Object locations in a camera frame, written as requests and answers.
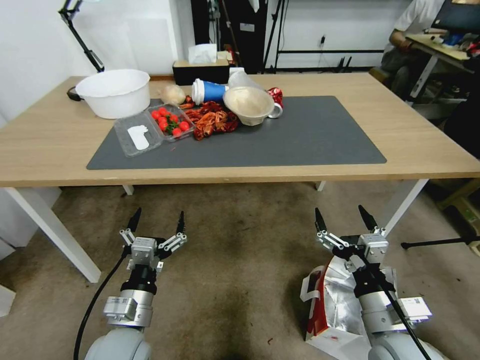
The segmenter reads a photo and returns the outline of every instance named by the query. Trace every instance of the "black box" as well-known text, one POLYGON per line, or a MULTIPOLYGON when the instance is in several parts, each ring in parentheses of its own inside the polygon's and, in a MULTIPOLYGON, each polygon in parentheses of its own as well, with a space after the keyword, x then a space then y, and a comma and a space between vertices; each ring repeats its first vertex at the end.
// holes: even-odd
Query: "black box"
POLYGON ((192 85, 195 79, 217 84, 229 82, 230 65, 226 59, 217 59, 213 63, 190 64, 186 60, 173 63, 173 77, 177 85, 192 85))

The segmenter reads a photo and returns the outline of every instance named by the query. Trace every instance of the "desk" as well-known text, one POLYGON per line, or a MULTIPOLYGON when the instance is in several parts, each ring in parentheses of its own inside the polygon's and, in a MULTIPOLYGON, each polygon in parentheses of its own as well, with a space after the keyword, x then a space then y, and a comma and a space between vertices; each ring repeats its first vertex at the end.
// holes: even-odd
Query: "desk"
MULTIPOLYGON (((338 98, 387 159, 383 164, 87 170, 112 128, 67 98, 70 78, 0 130, 0 186, 92 282, 100 270, 32 187, 136 184, 403 181, 379 224, 390 231, 427 179, 480 177, 480 163, 368 73, 254 75, 284 96, 338 98)), ((150 83, 152 98, 158 83, 150 83)))
POLYGON ((463 62, 469 58, 465 51, 442 46, 441 44, 438 44, 432 40, 433 36, 438 37, 438 35, 434 34, 414 34, 406 36, 407 39, 413 42, 412 47, 414 49, 421 50, 424 53, 431 55, 430 60, 425 66, 425 69, 423 69, 415 86, 411 90, 410 96, 413 99, 416 99, 419 95, 439 59, 461 70, 473 73, 473 71, 465 68, 463 65, 463 62))

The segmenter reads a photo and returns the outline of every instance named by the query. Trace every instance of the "gray table mat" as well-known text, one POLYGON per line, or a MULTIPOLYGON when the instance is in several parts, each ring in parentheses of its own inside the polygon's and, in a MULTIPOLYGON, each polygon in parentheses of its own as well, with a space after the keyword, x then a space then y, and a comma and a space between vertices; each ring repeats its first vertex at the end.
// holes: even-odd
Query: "gray table mat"
POLYGON ((126 157, 112 128, 89 170, 382 164, 387 160, 334 96, 285 97, 283 115, 202 141, 126 157))

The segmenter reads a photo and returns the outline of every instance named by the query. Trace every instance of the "person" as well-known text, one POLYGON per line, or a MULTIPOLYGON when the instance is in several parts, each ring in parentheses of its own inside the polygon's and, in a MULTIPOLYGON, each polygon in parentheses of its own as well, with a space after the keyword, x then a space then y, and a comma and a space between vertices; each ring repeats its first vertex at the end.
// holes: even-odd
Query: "person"
POLYGON ((381 68, 394 75, 390 89, 403 100, 408 97, 429 59, 428 55, 412 49, 412 42, 405 35, 429 29, 443 3, 444 0, 413 0, 390 34, 381 68))

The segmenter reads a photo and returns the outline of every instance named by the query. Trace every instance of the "red and white bag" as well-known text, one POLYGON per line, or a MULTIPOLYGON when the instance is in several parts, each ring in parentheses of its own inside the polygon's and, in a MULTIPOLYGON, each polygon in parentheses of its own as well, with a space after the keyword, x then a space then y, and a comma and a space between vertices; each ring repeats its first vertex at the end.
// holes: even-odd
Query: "red and white bag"
POLYGON ((371 346, 354 295, 355 281, 344 263, 334 256, 303 279, 300 298, 311 299, 305 342, 338 360, 367 360, 371 346), (310 276, 315 276, 315 287, 308 292, 310 276))

